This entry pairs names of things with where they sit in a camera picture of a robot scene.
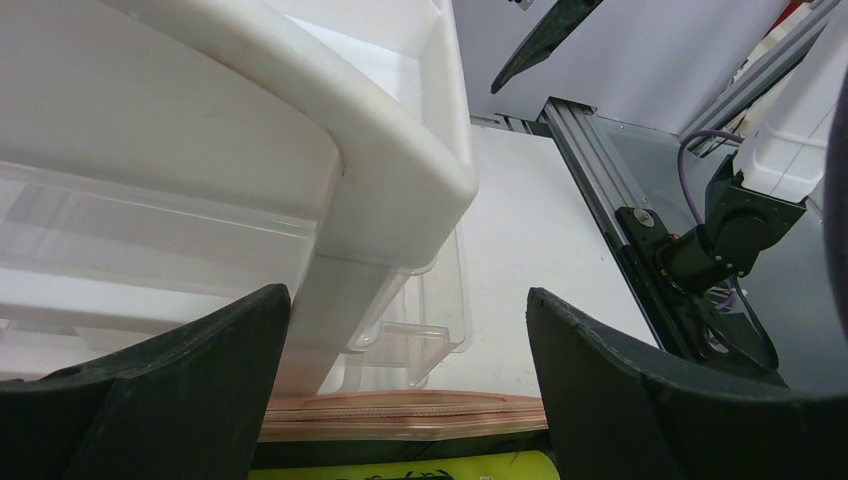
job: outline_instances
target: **white floor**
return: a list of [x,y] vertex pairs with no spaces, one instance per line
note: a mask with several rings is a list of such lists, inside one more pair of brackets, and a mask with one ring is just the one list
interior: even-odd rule
[[524,318],[531,287],[656,345],[554,142],[482,127],[473,135],[480,191],[462,228],[474,333],[427,388],[539,395]]

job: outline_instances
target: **black metal bracket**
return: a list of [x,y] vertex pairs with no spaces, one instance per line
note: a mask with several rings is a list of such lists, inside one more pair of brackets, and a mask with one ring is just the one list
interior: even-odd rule
[[678,241],[650,210],[623,207],[616,219],[630,245],[620,258],[664,348],[715,370],[785,386],[744,314],[720,314],[709,298],[681,291],[656,263]]
[[744,277],[760,252],[783,238],[807,211],[804,202],[744,188],[732,160],[728,156],[707,185],[704,224],[657,252],[657,267],[683,291],[700,295],[731,275]]

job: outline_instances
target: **white plastic bin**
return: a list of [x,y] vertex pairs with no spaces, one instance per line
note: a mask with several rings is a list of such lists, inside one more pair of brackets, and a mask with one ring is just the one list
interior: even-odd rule
[[[315,393],[362,325],[395,335],[375,319],[476,193],[454,30],[448,0],[11,2],[0,371],[271,282],[294,293],[275,393]],[[82,353],[4,356],[56,338]]]
[[804,57],[760,126],[739,148],[742,186],[790,202],[803,201],[824,176],[827,142],[848,64],[848,2]]

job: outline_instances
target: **white wall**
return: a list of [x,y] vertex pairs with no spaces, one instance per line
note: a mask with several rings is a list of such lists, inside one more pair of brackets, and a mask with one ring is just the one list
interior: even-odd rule
[[720,93],[787,0],[605,0],[547,61],[492,80],[555,3],[454,0],[472,113],[535,119],[549,96],[678,133]]

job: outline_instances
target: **transparent plastic bin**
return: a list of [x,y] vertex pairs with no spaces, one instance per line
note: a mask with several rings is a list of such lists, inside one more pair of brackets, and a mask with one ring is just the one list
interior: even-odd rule
[[301,219],[0,163],[0,376],[97,358],[268,283],[296,295],[314,233]]
[[457,228],[430,269],[409,278],[394,297],[377,323],[375,341],[340,357],[322,393],[423,388],[439,362],[468,348],[472,326],[462,249]]
[[449,0],[13,0],[0,70],[0,375],[285,283],[314,394],[476,192]]

